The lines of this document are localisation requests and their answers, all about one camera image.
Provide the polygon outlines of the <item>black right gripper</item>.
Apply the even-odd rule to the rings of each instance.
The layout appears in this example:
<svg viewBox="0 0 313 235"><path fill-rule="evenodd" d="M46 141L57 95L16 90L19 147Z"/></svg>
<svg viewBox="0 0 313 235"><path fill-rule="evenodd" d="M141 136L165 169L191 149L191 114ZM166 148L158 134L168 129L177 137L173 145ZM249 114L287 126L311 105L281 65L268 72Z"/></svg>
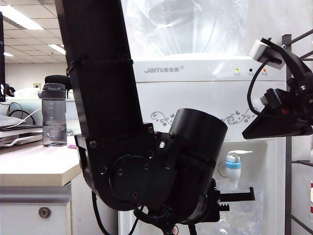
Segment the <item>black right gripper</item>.
<svg viewBox="0 0 313 235"><path fill-rule="evenodd" d="M313 133L313 74L288 80L290 90L268 89L264 109L242 132L244 139L308 136Z"/></svg>

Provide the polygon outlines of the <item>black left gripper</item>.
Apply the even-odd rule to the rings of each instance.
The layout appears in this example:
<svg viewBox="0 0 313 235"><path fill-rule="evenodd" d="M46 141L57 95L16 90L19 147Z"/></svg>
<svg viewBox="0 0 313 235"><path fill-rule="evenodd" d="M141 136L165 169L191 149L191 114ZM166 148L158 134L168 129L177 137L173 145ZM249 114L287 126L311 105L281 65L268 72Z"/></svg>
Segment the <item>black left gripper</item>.
<svg viewBox="0 0 313 235"><path fill-rule="evenodd" d="M239 202L239 201L255 201L254 188L250 187L249 192L221 193L217 190L215 179L212 178L209 189L207 191L206 209L201 216L201 223L218 222L220 220L221 211L229 211L229 205L221 202Z"/></svg>

